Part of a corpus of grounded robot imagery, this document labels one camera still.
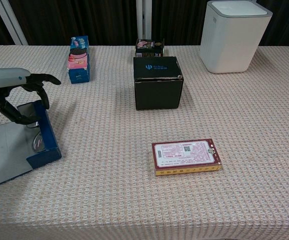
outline bin lid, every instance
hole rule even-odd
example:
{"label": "bin lid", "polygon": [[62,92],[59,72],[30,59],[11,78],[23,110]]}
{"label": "bin lid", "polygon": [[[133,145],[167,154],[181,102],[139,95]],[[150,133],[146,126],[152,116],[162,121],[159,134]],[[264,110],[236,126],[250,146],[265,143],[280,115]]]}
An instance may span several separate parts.
{"label": "bin lid", "polygon": [[272,12],[261,5],[248,0],[210,1],[211,7],[223,17],[264,17]]}

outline small product box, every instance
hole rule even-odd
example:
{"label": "small product box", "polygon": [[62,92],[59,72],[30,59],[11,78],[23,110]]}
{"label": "small product box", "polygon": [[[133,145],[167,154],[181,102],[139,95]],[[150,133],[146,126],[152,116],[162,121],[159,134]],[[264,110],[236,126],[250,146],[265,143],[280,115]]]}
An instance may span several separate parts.
{"label": "small product box", "polygon": [[135,56],[162,57],[165,51],[165,40],[138,39],[135,45]]}
{"label": "small product box", "polygon": [[217,171],[222,167],[211,138],[152,143],[155,175]]}
{"label": "small product box", "polygon": [[184,77],[175,56],[133,58],[135,108],[176,109]]}
{"label": "small product box", "polygon": [[89,42],[88,36],[74,36],[71,38],[70,54],[67,70],[72,84],[89,82]]}

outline textured fabric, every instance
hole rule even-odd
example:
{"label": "textured fabric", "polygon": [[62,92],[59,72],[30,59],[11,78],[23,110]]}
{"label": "textured fabric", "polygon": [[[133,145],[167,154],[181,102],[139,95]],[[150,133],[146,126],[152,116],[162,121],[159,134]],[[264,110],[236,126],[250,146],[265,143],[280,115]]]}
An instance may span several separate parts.
{"label": "textured fabric", "polygon": [[[0,185],[0,240],[289,240],[289,47],[212,74],[199,46],[167,46],[184,76],[179,108],[143,111],[134,51],[92,47],[92,81],[72,85],[68,46],[0,46],[0,67],[62,81],[45,90],[63,155]],[[37,99],[21,88],[8,98]],[[155,176],[151,143],[207,138],[222,170]]]}

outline beige waffle tablecloth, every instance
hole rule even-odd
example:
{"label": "beige waffle tablecloth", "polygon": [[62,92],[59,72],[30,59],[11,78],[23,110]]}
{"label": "beige waffle tablecloth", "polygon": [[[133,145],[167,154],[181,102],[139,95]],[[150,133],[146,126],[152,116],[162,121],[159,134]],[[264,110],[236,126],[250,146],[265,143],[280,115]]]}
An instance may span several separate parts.
{"label": "beige waffle tablecloth", "polygon": [[[165,53],[184,76],[179,108],[136,111],[133,46],[91,47],[91,82],[74,85],[68,46],[0,46],[0,68],[61,80],[45,90],[63,155],[0,185],[0,240],[289,240],[289,47],[228,74],[209,73],[199,46]],[[222,170],[155,176],[151,143],[206,138]]]}

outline oreo box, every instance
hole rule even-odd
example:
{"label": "oreo box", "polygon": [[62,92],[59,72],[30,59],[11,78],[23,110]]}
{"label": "oreo box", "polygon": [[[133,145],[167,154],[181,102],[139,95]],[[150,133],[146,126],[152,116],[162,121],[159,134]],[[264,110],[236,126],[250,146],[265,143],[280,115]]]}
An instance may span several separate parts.
{"label": "oreo box", "polygon": [[175,56],[133,58],[135,108],[176,109],[184,77]]}
{"label": "oreo box", "polygon": [[74,36],[71,38],[67,69],[72,84],[89,82],[88,36]]}
{"label": "oreo box", "polygon": [[138,39],[135,45],[135,56],[162,57],[165,50],[165,40]]}

